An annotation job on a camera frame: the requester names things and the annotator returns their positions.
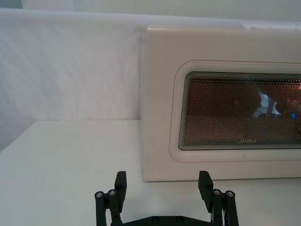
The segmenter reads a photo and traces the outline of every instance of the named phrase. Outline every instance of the white table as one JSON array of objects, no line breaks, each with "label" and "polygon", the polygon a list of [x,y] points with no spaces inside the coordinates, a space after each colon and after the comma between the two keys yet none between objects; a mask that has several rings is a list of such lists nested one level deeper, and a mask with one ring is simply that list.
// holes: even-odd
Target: white table
[{"label": "white table", "polygon": [[[127,171],[123,222],[210,219],[196,181],[144,183],[141,157],[139,121],[37,122],[0,153],[0,225],[95,226],[94,193],[112,189],[120,170]],[[214,187],[236,193],[241,226],[300,225],[301,179],[214,181]]]}]

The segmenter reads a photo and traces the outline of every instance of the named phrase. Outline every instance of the white wall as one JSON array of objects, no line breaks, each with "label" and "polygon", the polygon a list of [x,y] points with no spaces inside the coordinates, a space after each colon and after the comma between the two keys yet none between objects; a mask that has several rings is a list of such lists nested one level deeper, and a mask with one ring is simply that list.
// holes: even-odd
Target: white wall
[{"label": "white wall", "polygon": [[37,120],[139,119],[142,36],[154,24],[301,27],[301,23],[0,9],[0,151]]},{"label": "white wall", "polygon": [[301,0],[23,0],[27,9],[301,21]]}]

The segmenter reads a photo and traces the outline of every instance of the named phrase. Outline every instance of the blue light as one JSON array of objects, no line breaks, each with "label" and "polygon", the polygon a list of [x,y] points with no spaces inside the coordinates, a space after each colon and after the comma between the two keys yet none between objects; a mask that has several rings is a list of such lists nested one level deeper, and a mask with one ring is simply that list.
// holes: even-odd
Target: blue light
[{"label": "blue light", "polygon": [[295,113],[291,113],[291,118],[292,119],[296,119],[297,118],[296,114]]}]

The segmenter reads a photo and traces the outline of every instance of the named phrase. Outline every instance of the white cloth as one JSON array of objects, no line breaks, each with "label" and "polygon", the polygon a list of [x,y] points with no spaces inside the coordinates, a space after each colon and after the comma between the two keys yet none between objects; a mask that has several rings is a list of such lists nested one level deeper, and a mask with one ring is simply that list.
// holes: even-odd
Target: white cloth
[{"label": "white cloth", "polygon": [[36,120],[138,119],[149,25],[298,30],[301,23],[0,9],[0,151]]}]

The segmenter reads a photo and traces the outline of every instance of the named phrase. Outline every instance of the brand logo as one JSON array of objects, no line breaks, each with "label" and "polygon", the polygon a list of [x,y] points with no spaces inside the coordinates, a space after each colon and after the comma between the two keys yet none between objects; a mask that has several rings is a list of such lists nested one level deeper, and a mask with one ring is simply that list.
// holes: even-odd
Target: brand logo
[{"label": "brand logo", "polygon": [[239,138],[237,140],[237,143],[238,144],[255,144],[256,143],[256,139],[244,139],[243,137],[242,138]]}]

